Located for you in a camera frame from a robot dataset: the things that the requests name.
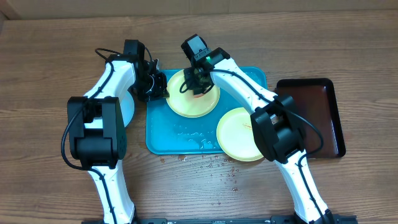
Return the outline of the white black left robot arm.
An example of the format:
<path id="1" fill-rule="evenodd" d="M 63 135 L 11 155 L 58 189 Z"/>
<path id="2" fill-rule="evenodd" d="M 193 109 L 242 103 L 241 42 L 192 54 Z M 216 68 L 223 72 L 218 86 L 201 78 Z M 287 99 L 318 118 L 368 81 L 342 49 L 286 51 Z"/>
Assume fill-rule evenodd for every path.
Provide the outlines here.
<path id="1" fill-rule="evenodd" d="M 148 53 L 142 42 L 125 40 L 122 52 L 109 50 L 96 85 L 67 102 L 62 158 L 71 168 L 91 175 L 103 207 L 101 223 L 137 222 L 123 173 L 133 98 L 149 102 L 169 97 L 167 78 L 158 60 L 145 59 Z"/>

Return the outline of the red and green sponge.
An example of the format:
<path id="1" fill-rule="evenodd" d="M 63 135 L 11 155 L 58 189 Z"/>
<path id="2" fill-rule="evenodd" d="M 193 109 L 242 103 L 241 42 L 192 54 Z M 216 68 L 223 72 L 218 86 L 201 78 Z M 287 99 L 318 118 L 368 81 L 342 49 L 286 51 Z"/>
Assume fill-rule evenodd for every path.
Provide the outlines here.
<path id="1" fill-rule="evenodd" d="M 206 93 L 199 93 L 199 94 L 195 94 L 193 97 L 194 98 L 200 98 L 200 97 L 203 97 L 205 95 L 206 95 Z"/>

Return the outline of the yellow plate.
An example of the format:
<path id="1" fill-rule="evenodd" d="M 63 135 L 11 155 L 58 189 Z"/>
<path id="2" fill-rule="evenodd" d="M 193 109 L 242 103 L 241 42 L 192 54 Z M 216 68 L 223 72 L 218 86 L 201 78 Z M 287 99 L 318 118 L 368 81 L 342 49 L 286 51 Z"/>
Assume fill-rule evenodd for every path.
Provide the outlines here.
<path id="1" fill-rule="evenodd" d="M 243 107 L 222 116 L 216 137 L 221 149 L 233 159 L 252 162 L 264 157 L 254 142 L 250 114 Z"/>
<path id="2" fill-rule="evenodd" d="M 170 108 L 186 118 L 198 118 L 210 113 L 219 101 L 220 89 L 213 87 L 208 93 L 195 98 L 192 90 L 180 93 L 183 81 L 184 72 L 179 70 L 167 82 L 169 97 L 166 100 Z"/>

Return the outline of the light blue plate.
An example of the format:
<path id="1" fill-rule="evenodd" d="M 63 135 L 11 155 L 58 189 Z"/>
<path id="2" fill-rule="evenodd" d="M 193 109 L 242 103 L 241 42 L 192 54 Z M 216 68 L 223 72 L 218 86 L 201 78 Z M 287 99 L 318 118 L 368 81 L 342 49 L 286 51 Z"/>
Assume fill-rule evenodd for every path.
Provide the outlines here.
<path id="1" fill-rule="evenodd" d="M 129 91 L 127 91 L 121 98 L 120 106 L 124 127 L 126 128 L 132 121 L 135 112 L 134 99 Z"/>

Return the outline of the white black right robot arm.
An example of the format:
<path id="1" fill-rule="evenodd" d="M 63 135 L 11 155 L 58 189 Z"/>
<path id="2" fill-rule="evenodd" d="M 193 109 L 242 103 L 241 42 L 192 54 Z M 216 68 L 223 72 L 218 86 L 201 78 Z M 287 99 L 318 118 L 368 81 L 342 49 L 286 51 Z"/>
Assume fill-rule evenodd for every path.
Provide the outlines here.
<path id="1" fill-rule="evenodd" d="M 249 113 L 254 142 L 260 153 L 279 168 L 294 202 L 295 223 L 334 223 L 333 214 L 318 193 L 308 167 L 303 125 L 291 96 L 279 96 L 246 75 L 225 50 L 211 50 L 199 36 L 186 39 L 181 48 L 190 61 L 180 91 L 206 93 L 217 86 Z"/>

